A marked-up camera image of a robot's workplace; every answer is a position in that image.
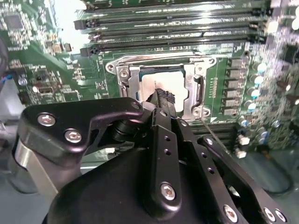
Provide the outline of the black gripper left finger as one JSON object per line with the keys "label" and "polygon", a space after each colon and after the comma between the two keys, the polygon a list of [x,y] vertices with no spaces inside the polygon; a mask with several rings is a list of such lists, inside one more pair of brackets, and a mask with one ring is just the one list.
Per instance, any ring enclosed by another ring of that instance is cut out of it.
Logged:
{"label": "black gripper left finger", "polygon": [[114,98],[28,107],[15,159],[52,203],[80,176],[129,150],[145,150],[144,208],[156,219],[172,219],[182,206],[174,103],[172,93],[156,89],[142,103]]}

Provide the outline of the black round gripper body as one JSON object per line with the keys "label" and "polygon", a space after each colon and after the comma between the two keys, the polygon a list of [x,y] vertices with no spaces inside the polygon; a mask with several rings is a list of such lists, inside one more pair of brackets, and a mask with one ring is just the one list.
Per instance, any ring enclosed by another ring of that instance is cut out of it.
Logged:
{"label": "black round gripper body", "polygon": [[[80,176],[53,200],[49,224],[156,224],[144,208],[145,150],[129,150]],[[182,206],[170,224],[216,224],[206,191],[192,167],[180,164]]]}

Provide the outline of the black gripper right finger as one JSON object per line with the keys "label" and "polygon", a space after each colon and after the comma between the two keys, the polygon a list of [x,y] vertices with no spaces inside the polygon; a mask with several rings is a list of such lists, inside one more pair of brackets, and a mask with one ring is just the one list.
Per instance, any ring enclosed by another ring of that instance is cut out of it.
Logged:
{"label": "black gripper right finger", "polygon": [[291,218],[210,136],[196,140],[188,124],[174,117],[179,145],[199,173],[211,224],[290,224]]}

